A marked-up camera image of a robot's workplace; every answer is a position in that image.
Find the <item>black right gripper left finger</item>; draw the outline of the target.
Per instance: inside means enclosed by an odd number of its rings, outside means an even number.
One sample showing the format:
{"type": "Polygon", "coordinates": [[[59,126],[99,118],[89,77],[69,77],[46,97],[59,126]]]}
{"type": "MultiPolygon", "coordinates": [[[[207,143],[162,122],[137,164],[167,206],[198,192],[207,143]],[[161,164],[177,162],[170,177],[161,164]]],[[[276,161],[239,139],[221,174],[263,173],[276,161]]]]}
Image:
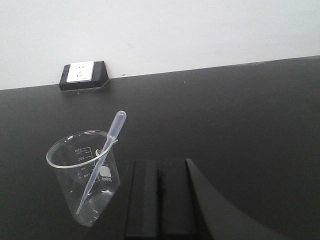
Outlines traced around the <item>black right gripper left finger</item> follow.
{"type": "Polygon", "coordinates": [[[159,237],[158,171],[154,160],[134,163],[125,237],[159,237]]]}

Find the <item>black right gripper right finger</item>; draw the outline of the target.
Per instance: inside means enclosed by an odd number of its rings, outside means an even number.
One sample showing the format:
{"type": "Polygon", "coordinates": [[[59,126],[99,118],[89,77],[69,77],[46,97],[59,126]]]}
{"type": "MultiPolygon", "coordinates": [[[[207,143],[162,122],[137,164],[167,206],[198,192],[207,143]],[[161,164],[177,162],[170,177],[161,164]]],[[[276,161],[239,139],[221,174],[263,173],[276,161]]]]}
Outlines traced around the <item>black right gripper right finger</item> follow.
{"type": "Polygon", "coordinates": [[[186,160],[167,158],[159,167],[163,237],[197,237],[198,229],[186,160]]]}

